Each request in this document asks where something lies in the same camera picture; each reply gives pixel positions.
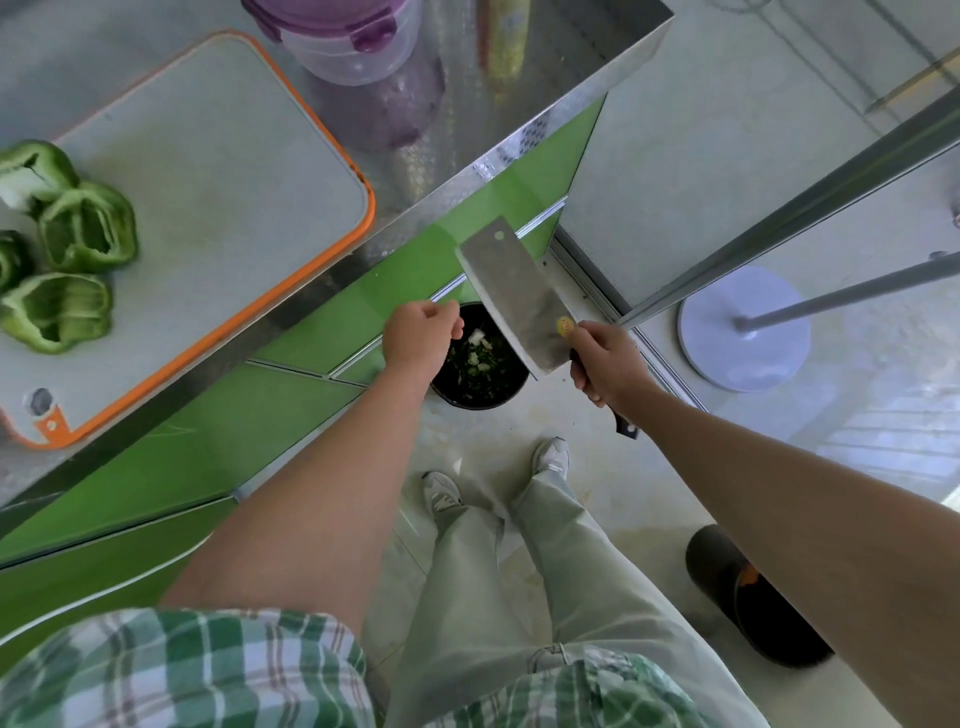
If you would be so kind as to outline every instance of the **person's left hand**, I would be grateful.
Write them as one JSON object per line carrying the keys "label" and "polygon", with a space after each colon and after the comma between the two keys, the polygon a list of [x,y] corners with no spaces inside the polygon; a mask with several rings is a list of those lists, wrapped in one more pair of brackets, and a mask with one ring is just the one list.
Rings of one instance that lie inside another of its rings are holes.
{"label": "person's left hand", "polygon": [[383,331],[387,369],[415,376],[426,387],[446,360],[450,339],[464,335],[460,304],[413,301],[399,306]]}

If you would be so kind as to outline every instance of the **green plaid shirt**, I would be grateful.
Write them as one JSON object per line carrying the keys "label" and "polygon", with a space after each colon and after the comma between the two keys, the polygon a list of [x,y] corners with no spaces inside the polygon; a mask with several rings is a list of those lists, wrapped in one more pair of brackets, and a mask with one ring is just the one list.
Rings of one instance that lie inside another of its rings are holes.
{"label": "green plaid shirt", "polygon": [[[0,727],[374,726],[366,660],[333,617],[131,609],[60,631],[0,682]],[[657,666],[588,650],[435,726],[710,723]]]}

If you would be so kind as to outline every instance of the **sneaker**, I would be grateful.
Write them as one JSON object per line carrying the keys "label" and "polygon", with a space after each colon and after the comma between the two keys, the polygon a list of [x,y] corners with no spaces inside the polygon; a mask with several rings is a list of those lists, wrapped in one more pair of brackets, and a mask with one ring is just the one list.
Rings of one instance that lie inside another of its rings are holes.
{"label": "sneaker", "polygon": [[554,437],[544,440],[534,450],[534,475],[543,471],[559,473],[566,480],[566,474],[570,472],[570,450],[564,438]]}
{"label": "sneaker", "polygon": [[463,505],[457,484],[443,473],[427,473],[423,476],[423,496],[426,509],[434,516],[447,508]]}

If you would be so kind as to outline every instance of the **hand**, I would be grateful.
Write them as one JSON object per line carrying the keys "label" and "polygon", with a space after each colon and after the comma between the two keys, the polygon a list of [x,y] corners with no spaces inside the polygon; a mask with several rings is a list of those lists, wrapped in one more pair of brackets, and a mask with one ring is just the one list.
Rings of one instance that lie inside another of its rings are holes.
{"label": "hand", "polygon": [[609,404],[622,413],[631,392],[650,387],[660,390],[634,340],[623,328],[582,321],[566,340],[583,362],[583,366],[576,362],[570,365],[573,384],[598,407]]}
{"label": "hand", "polygon": [[425,388],[446,360],[450,339],[464,335],[460,304],[413,301],[399,306],[383,331],[383,357],[389,371],[414,376]]}

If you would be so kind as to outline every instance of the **green bell pepper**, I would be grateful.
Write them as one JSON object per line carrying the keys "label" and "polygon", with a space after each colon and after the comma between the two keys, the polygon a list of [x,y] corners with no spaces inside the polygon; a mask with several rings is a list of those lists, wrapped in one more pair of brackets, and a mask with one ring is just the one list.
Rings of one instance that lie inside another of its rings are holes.
{"label": "green bell pepper", "polygon": [[96,276],[46,273],[0,297],[0,328],[39,353],[56,354],[110,331],[113,297]]}
{"label": "green bell pepper", "polygon": [[70,157],[49,141],[28,139],[0,154],[0,200],[34,219],[79,183]]}
{"label": "green bell pepper", "polygon": [[127,198],[83,181],[60,195],[37,220],[47,262],[62,273],[105,273],[136,257],[136,222]]}
{"label": "green bell pepper", "polygon": [[27,238],[17,231],[0,231],[0,294],[14,288],[33,271]]}

